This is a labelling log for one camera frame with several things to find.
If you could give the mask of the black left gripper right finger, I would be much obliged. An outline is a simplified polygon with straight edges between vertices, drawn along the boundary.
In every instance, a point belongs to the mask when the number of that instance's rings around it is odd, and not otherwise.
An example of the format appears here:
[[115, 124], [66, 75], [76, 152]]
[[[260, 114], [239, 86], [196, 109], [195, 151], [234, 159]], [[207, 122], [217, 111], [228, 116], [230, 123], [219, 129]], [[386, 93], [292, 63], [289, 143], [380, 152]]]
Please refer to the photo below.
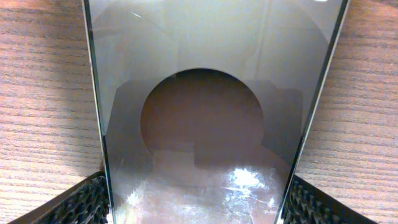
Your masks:
[[377, 224], [297, 175], [282, 208], [283, 224]]

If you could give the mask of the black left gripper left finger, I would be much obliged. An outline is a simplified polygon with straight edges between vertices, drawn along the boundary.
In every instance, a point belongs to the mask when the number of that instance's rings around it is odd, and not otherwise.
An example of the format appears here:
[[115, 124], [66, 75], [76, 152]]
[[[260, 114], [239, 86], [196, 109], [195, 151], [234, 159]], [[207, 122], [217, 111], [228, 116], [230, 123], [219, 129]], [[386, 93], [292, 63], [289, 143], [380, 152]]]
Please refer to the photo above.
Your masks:
[[104, 172], [96, 172], [9, 224], [106, 224], [109, 196]]

